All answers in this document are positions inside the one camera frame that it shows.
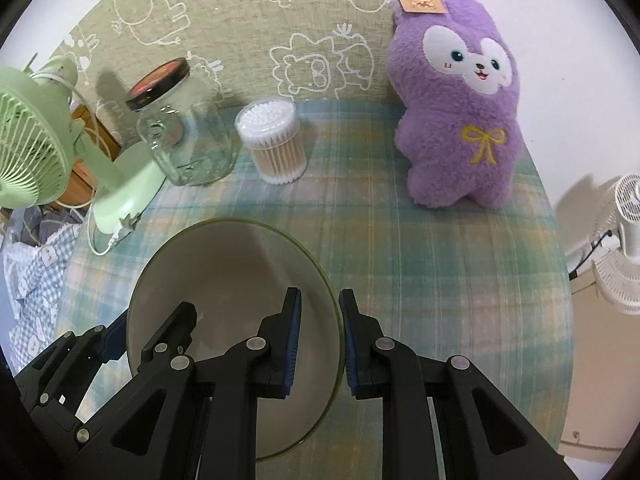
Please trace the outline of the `blue checkered bear cloth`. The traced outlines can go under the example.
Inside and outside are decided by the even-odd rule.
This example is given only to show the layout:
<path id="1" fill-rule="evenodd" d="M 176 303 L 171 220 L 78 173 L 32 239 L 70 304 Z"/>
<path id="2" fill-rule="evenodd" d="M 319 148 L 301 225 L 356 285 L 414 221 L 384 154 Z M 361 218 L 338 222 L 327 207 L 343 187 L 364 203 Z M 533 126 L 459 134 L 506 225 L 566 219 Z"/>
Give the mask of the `blue checkered bear cloth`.
<path id="1" fill-rule="evenodd" d="M 78 219 L 39 206 L 1 228 L 1 349 L 17 374 L 53 341 Z"/>

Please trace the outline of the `plaid green tablecloth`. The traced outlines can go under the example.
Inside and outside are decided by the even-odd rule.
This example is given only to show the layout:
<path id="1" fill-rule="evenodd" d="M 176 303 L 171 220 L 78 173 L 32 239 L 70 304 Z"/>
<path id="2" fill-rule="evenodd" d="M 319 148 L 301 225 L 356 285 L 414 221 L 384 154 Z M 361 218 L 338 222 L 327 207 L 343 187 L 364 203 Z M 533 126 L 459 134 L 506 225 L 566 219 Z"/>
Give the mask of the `plaid green tablecloth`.
<path id="1" fill-rule="evenodd" d="M 241 154 L 207 188 L 165 185 L 134 232 L 103 257 L 80 234 L 58 307 L 59 333 L 111 323 L 145 263 L 168 238 L 209 218 L 253 219 L 288 233 L 334 290 L 421 356 L 467 356 L 552 444 L 566 417 L 573 305 L 553 208 L 529 154 L 509 203 L 462 200 L 424 209 L 406 189 L 396 150 L 401 111 L 384 103 L 298 104 L 308 167 L 269 185 Z"/>

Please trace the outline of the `green desk fan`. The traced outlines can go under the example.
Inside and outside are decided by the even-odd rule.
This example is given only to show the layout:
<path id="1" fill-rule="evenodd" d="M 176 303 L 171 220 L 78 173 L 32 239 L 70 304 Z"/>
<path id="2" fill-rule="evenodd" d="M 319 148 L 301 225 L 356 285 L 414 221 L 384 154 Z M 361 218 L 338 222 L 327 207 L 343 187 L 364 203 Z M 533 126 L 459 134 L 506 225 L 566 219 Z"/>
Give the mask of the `green desk fan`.
<path id="1" fill-rule="evenodd" d="M 1 70 L 1 206 L 16 209 L 58 200 L 80 159 L 98 181 L 91 205 L 96 228 L 114 240 L 134 230 L 165 175 L 142 143 L 111 159 L 70 104 L 80 96 L 76 64 L 56 56 L 34 72 Z"/>

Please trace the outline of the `glass jar black lid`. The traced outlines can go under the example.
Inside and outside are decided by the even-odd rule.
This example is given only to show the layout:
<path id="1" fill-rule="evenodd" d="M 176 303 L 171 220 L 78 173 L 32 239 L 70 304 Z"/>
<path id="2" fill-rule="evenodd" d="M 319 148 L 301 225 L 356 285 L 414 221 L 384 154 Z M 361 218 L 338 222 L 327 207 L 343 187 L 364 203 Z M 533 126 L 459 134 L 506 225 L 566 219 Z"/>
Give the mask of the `glass jar black lid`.
<path id="1" fill-rule="evenodd" d="M 125 103 L 152 159 L 177 186 L 208 185 L 232 169 L 235 151 L 213 93 L 174 58 L 136 82 Z"/>

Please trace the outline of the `cotton swab container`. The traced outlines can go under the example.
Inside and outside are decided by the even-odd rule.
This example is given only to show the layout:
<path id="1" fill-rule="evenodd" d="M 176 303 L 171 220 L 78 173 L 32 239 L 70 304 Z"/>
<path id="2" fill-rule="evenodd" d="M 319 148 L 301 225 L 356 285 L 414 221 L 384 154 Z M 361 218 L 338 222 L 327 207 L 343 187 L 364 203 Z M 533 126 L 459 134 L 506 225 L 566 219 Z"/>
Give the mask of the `cotton swab container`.
<path id="1" fill-rule="evenodd" d="M 307 168 L 299 127 L 295 104 L 285 98 L 251 102 L 235 117 L 236 132 L 258 174 L 274 185 L 297 180 Z"/>

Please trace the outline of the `white standing fan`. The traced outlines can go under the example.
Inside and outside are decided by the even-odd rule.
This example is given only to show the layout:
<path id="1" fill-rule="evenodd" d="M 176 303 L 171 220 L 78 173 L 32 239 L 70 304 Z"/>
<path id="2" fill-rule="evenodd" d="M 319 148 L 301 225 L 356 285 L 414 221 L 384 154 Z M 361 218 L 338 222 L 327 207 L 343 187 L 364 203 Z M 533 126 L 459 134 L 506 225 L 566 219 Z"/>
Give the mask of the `white standing fan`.
<path id="1" fill-rule="evenodd" d="M 639 315 L 639 174 L 617 179 L 604 193 L 588 244 L 570 266 L 573 281 L 587 265 L 600 295 L 623 314 Z"/>

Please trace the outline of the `purple plush bunny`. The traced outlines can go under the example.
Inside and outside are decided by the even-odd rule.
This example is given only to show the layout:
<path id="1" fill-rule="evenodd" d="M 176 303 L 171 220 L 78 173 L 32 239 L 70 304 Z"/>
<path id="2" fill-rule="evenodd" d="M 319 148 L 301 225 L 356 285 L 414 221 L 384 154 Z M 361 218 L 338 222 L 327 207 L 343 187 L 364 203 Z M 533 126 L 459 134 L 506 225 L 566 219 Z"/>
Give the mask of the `purple plush bunny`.
<path id="1" fill-rule="evenodd" d="M 388 80 L 405 107 L 395 145 L 408 159 L 411 199 L 427 208 L 470 198 L 503 206 L 524 140 L 520 76 L 494 19 L 476 0 L 442 0 L 442 12 L 394 3 Z"/>

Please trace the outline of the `green cartoon wall mat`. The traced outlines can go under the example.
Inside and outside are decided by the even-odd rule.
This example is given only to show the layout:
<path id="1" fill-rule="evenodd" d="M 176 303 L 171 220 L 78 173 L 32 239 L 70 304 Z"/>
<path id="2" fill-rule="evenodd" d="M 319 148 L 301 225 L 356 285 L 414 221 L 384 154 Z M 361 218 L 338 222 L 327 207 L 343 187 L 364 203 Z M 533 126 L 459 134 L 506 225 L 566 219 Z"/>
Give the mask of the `green cartoon wall mat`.
<path id="1" fill-rule="evenodd" d="M 127 92 L 184 58 L 219 107 L 263 96 L 387 101 L 393 0 L 101 0 L 58 45 L 120 143 L 134 136 Z"/>

